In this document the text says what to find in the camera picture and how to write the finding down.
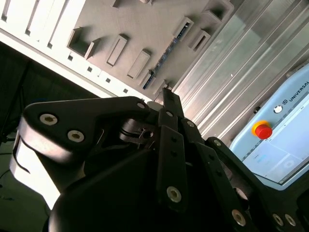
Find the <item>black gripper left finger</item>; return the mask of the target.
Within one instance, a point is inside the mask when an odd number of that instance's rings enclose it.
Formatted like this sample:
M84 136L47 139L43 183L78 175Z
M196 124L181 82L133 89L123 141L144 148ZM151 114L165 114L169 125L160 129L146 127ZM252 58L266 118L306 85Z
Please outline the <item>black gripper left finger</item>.
M159 116L177 116L163 89L155 110L137 97L34 103L18 127L18 164L24 184L39 192L51 210L73 183L114 166L119 158L151 147Z

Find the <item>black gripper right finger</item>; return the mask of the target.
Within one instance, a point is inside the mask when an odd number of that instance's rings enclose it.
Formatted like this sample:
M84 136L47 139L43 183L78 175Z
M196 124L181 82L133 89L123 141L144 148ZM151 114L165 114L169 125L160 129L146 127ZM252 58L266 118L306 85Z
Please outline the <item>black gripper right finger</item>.
M219 215L210 219L218 225L213 232L307 232L309 230L308 181L291 190L265 186L219 139L203 140L196 125L184 117L180 97L172 95L173 110L181 124L190 158L208 190L215 196Z

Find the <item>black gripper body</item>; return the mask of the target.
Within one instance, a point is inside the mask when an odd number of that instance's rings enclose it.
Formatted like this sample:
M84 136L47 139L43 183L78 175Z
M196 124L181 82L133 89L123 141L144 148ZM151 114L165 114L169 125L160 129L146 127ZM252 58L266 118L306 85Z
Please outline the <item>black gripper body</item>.
M151 147L73 183L50 217L55 232L211 232L220 211L190 158L177 116L159 116Z

